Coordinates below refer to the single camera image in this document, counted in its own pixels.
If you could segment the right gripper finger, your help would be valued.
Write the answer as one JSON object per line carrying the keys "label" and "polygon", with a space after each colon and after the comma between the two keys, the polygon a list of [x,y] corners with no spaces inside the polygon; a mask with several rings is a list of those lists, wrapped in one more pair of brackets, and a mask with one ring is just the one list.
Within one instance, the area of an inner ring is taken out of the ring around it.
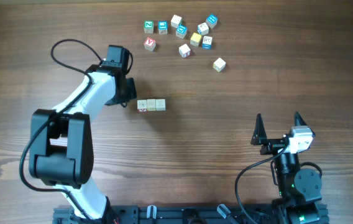
{"label": "right gripper finger", "polygon": [[267,143],[267,135],[264,128],[262,115],[259,113],[256,117],[255,128],[251,139],[251,145],[263,145]]}
{"label": "right gripper finger", "polygon": [[306,122],[301,117],[301,115],[299,114],[298,111],[295,112],[294,122],[295,122],[295,126],[307,126],[310,129],[310,131],[312,132],[312,136],[315,136],[315,132],[306,124]]}

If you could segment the red A side block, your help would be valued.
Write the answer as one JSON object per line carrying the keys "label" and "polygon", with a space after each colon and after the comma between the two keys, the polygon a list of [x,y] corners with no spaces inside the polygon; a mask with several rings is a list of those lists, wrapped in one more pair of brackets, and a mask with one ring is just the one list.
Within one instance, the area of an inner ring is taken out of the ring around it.
{"label": "red A side block", "polygon": [[147,111],[147,100],[137,100],[137,110],[139,112]]}

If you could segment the plain wooden green block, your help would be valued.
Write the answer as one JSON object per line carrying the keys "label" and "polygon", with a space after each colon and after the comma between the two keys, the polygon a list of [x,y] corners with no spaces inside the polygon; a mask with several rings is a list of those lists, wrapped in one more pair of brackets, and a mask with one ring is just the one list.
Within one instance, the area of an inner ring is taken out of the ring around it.
{"label": "plain wooden green block", "polygon": [[156,99],[147,99],[147,111],[156,111]]}

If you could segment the plain Z wooden block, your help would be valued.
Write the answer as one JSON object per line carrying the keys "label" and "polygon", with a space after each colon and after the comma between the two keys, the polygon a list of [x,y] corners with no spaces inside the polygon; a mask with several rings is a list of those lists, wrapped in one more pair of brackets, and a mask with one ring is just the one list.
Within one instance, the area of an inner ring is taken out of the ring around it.
{"label": "plain Z wooden block", "polygon": [[166,102],[165,99],[156,99],[155,107],[157,111],[165,111],[166,110]]}

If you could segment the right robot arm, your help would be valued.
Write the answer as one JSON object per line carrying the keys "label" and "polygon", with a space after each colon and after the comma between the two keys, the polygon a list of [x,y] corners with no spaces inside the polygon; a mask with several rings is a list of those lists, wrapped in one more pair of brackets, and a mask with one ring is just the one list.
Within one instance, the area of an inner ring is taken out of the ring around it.
{"label": "right robot arm", "polygon": [[298,112],[295,125],[278,139],[267,137],[261,114],[258,114],[251,144],[261,146],[261,155],[270,155],[273,183],[280,198],[272,202],[279,223],[314,223],[320,220],[315,202],[322,199],[322,172],[316,164],[300,163],[298,155],[310,148],[316,136]]}

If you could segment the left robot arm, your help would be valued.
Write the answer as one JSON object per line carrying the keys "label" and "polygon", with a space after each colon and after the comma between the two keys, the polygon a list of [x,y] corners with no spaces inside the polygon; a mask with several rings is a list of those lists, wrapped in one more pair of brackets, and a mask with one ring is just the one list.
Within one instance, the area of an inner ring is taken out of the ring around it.
{"label": "left robot arm", "polygon": [[39,191],[24,176],[40,179],[44,192],[60,192],[71,205],[70,220],[78,223],[117,223],[107,196],[97,188],[91,122],[104,106],[121,105],[136,98],[133,78],[127,78],[132,54],[123,46],[109,45],[107,56],[83,71],[84,79],[72,94],[50,110],[32,115],[30,140],[19,165],[21,181]]}

